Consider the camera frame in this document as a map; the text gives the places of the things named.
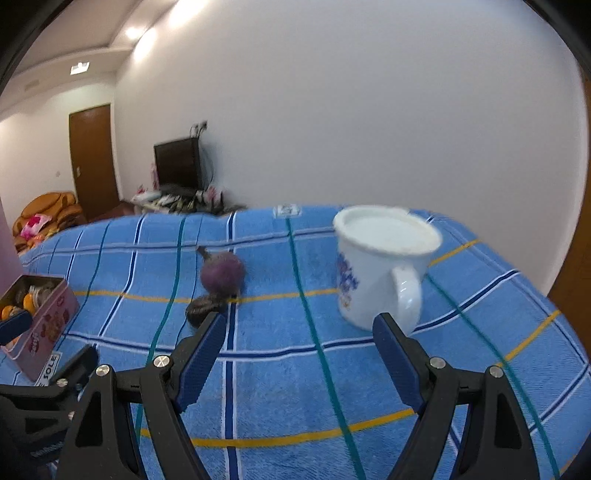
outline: brown door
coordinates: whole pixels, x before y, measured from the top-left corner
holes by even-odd
[[[585,78],[584,86],[587,114],[591,119],[591,82],[588,78]],[[591,353],[591,171],[587,173],[579,223],[569,253],[548,297],[564,313]]]
[[[113,150],[111,106],[102,105],[70,114],[70,156],[78,201],[86,218],[119,204]]]

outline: purple fruit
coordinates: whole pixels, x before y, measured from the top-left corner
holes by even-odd
[[[246,274],[242,261],[231,252],[211,255],[205,247],[197,251],[203,257],[200,278],[205,290],[222,297],[237,295]]]

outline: ceiling light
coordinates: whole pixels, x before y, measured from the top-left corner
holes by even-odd
[[[130,40],[137,40],[143,34],[144,34],[143,28],[130,27],[127,30],[125,30],[125,35],[127,35],[127,38],[129,38]]]
[[[142,38],[139,39],[138,44],[134,49],[134,58],[136,60],[143,59],[152,50],[154,43],[156,42],[156,30],[150,28]]]
[[[207,0],[178,0],[170,11],[170,25],[180,27],[203,10],[206,4]]]
[[[84,73],[88,70],[88,66],[90,65],[89,61],[82,63],[81,61],[78,62],[78,65],[72,65],[70,69],[70,75],[77,75],[78,73]]]

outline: ceiling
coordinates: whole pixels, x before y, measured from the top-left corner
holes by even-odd
[[[15,74],[75,51],[108,47],[138,0],[74,0],[43,31]]]
[[[74,0],[39,35],[0,95],[0,112],[63,83],[116,72],[139,38],[177,0]],[[70,67],[90,62],[86,73]]]

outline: white mug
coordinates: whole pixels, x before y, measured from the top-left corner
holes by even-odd
[[[409,335],[421,314],[421,280],[443,241],[439,231],[400,207],[345,208],[333,224],[343,317],[371,330],[374,317],[388,312]]]

